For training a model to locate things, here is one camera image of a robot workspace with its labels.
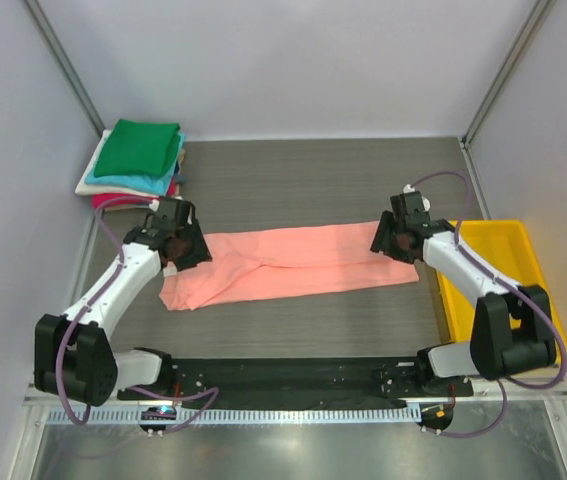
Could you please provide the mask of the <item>salmon pink t shirt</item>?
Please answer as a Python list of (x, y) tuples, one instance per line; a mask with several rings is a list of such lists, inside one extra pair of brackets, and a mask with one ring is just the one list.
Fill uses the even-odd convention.
[(370, 251), (376, 221), (205, 236), (212, 260), (164, 274), (170, 311), (415, 283), (414, 266)]

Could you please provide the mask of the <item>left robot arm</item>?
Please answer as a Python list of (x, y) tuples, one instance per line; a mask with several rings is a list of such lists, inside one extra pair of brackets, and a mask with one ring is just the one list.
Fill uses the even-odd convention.
[(173, 392), (169, 354), (148, 348), (115, 353), (111, 338), (132, 301), (164, 268), (182, 272), (212, 256), (192, 202), (161, 197), (148, 208), (141, 225), (114, 241), (116, 256), (94, 285), (62, 314), (45, 314), (37, 322), (37, 390), (90, 407), (134, 387), (156, 400)]

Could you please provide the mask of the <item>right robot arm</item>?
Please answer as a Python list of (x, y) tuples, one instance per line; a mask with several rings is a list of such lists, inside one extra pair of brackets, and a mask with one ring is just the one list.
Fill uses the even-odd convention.
[(419, 351), (416, 388), (434, 396), (451, 377), (511, 380), (552, 365), (559, 371), (545, 386), (562, 381), (567, 351), (546, 290), (499, 271), (467, 244), (459, 225), (431, 219), (420, 192), (395, 195), (390, 204), (379, 220), (372, 252), (409, 265), (423, 262), (449, 280), (474, 309), (469, 340)]

